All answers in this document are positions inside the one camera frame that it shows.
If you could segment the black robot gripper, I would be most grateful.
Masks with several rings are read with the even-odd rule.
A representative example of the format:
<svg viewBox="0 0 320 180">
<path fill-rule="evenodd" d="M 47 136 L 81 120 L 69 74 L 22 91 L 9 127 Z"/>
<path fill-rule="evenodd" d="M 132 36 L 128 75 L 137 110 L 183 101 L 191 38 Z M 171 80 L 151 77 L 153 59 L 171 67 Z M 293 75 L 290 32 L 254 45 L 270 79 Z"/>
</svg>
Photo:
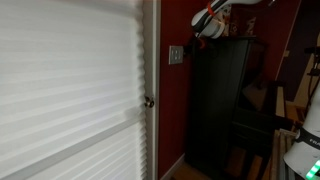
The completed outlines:
<svg viewBox="0 0 320 180">
<path fill-rule="evenodd" d="M 196 50 L 199 47 L 198 39 L 191 39 L 184 47 L 184 55 L 194 57 L 196 54 Z"/>
</svg>

